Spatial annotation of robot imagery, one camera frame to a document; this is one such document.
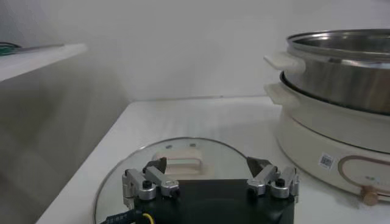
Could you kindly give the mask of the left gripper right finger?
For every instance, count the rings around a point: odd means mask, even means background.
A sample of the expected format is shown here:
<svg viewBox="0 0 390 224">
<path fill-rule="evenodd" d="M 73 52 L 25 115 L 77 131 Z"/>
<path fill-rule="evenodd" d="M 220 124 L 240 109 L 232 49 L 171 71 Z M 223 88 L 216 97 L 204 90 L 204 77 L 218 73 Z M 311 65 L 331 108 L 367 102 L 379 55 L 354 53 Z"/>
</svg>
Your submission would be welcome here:
<svg viewBox="0 0 390 224">
<path fill-rule="evenodd" d="M 295 167 L 288 166 L 282 171 L 266 159 L 247 157 L 246 162 L 252 174 L 247 180 L 247 191 L 252 198 L 267 193 L 277 199 L 299 200 L 299 176 Z"/>
</svg>

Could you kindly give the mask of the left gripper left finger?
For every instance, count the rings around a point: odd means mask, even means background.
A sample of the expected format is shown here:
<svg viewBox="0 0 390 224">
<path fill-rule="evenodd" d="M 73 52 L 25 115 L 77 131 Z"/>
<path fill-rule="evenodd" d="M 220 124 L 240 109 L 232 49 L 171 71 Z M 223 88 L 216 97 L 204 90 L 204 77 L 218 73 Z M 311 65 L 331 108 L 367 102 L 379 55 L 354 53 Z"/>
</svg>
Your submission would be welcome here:
<svg viewBox="0 0 390 224">
<path fill-rule="evenodd" d="M 126 169 L 122 175 L 122 200 L 125 206 L 132 208 L 133 201 L 152 201 L 157 194 L 176 199 L 180 197 L 180 186 L 177 180 L 165 175 L 167 159 L 162 157 L 149 161 L 140 172 Z"/>
</svg>

